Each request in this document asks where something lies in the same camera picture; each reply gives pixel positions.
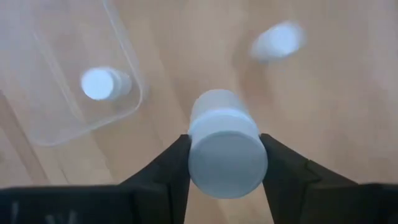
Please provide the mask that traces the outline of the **white pill bottle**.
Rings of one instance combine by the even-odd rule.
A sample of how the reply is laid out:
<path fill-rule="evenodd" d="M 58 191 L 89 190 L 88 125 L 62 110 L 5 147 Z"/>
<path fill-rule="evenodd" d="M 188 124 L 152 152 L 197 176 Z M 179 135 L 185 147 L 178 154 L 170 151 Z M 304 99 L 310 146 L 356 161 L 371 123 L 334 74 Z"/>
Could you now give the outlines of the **white pill bottle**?
<path fill-rule="evenodd" d="M 305 42 L 302 27 L 294 21 L 284 21 L 259 34 L 249 53 L 259 62 L 270 62 L 296 53 Z"/>
<path fill-rule="evenodd" d="M 188 135 L 193 183 L 215 198 L 240 198 L 261 184 L 268 167 L 260 131 L 239 97 L 208 90 L 194 102 Z"/>

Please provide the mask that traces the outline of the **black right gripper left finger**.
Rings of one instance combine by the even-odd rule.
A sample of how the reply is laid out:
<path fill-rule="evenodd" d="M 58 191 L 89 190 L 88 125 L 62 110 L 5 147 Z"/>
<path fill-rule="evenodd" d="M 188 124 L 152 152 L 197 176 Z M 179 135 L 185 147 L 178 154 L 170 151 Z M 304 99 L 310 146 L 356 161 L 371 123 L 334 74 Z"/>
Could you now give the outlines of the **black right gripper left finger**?
<path fill-rule="evenodd" d="M 191 139 L 183 134 L 121 185 L 132 188 L 133 224 L 184 224 L 189 195 Z"/>

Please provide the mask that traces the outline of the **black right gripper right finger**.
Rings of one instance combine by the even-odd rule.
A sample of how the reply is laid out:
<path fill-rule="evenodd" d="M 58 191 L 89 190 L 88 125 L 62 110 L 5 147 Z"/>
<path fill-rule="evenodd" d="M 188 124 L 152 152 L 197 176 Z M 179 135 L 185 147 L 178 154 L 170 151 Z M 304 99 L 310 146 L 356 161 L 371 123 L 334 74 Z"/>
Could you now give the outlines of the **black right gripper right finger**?
<path fill-rule="evenodd" d="M 358 184 L 303 157 L 268 134 L 262 181 L 275 224 L 359 224 Z"/>

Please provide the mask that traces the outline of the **white ball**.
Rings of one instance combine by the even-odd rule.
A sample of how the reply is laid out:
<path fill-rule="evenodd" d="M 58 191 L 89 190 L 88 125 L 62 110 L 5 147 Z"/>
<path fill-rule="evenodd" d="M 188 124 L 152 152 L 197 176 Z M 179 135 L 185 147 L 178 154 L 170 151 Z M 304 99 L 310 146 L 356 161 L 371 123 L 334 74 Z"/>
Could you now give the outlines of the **white ball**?
<path fill-rule="evenodd" d="M 132 88 L 129 75 L 111 67 L 87 70 L 80 81 L 84 94 L 96 101 L 115 100 L 128 94 Z"/>

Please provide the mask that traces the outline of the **clear plastic basket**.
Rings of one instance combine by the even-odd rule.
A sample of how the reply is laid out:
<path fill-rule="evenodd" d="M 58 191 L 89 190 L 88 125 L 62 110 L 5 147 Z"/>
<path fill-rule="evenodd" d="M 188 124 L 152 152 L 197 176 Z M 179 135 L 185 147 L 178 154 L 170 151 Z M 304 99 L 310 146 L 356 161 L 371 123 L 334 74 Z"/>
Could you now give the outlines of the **clear plastic basket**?
<path fill-rule="evenodd" d="M 136 112 L 147 85 L 115 0 L 0 0 L 0 90 L 29 140 L 54 146 Z M 111 67 L 131 91 L 96 101 L 81 76 Z"/>

